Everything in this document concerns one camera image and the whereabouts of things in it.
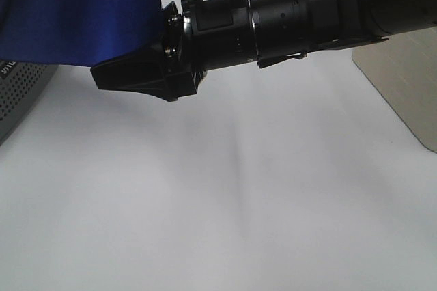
blue fabric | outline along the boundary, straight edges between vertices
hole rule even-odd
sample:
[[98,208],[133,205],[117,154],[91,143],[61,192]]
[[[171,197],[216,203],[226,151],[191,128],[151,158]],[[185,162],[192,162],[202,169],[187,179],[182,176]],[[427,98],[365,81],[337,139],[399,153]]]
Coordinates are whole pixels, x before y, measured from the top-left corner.
[[93,66],[156,38],[160,0],[0,0],[0,59]]

white surface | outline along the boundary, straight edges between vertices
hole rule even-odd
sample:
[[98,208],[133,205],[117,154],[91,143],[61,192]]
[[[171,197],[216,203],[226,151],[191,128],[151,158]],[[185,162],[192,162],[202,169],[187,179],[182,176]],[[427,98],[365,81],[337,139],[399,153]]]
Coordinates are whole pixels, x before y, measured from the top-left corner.
[[170,104],[62,68],[0,148],[0,290],[435,290],[437,156],[350,56]]

